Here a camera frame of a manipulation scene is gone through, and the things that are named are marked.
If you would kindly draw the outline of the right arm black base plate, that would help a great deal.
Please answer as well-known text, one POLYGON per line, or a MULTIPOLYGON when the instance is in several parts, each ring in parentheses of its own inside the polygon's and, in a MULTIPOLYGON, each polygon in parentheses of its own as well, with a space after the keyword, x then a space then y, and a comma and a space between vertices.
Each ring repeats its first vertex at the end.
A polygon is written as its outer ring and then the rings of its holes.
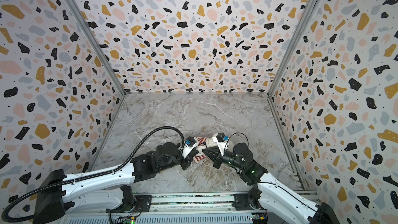
POLYGON ((237 211, 261 211, 273 210, 276 207, 276 202, 265 201, 260 203, 260 199, 255 198, 248 192, 234 194, 232 207, 237 211))

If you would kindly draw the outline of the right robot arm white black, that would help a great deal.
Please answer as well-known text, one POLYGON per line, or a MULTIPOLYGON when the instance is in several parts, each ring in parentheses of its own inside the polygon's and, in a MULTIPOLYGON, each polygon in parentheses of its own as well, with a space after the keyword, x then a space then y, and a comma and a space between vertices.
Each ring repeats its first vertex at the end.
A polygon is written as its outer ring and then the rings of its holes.
POLYGON ((220 168, 222 164, 234 168, 239 177, 252 187, 243 200, 233 204, 235 208, 271 211, 289 224, 339 223, 333 208, 328 204, 318 204, 299 195, 256 162, 247 144, 239 143, 233 147, 233 151, 209 147, 202 152, 215 168, 220 168))

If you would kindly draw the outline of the red white striped sweater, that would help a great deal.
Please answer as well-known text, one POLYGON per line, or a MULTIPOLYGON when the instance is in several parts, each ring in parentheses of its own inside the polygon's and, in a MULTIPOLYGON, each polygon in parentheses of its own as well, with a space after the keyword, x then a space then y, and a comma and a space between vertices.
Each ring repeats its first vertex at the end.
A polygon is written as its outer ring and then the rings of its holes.
POLYGON ((195 137, 199 140, 199 145, 196 148, 196 151, 198 151, 198 153, 193 157, 193 160, 195 163, 202 163, 203 161, 205 161, 207 159, 207 156, 205 156, 202 153, 202 150, 204 148, 207 148, 207 138, 203 138, 203 137, 195 137))

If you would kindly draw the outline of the white plush teddy bear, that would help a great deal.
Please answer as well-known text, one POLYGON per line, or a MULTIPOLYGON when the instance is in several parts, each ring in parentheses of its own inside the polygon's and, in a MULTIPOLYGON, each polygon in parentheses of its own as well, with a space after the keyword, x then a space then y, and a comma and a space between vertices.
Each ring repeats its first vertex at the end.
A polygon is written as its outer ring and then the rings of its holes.
POLYGON ((211 138, 203 137, 188 137, 184 143, 182 150, 182 158, 195 163, 201 163, 208 157, 204 154, 203 150, 206 148, 216 148, 216 151, 224 155, 228 148, 229 138, 224 133, 216 133, 211 138))

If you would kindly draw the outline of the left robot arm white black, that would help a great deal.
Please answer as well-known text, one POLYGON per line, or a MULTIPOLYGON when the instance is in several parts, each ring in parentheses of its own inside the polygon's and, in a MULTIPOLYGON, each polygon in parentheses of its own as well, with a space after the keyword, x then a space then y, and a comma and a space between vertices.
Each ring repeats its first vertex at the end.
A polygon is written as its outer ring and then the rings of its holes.
POLYGON ((41 184, 33 223, 47 224, 63 217, 77 206, 77 199, 87 193, 113 186, 126 186, 154 178, 158 173, 181 166, 186 170, 199 151, 195 147, 167 142, 146 154, 118 165, 88 173, 68 174, 62 169, 51 172, 41 184))

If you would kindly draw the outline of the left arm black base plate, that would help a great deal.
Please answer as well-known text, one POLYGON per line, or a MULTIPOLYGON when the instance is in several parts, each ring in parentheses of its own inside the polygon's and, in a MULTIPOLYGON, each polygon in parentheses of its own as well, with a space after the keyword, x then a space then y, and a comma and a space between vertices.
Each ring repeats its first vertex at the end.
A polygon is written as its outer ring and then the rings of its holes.
POLYGON ((151 202, 151 195, 134 195, 132 200, 122 200, 120 206, 107 209, 106 213, 148 213, 151 202))

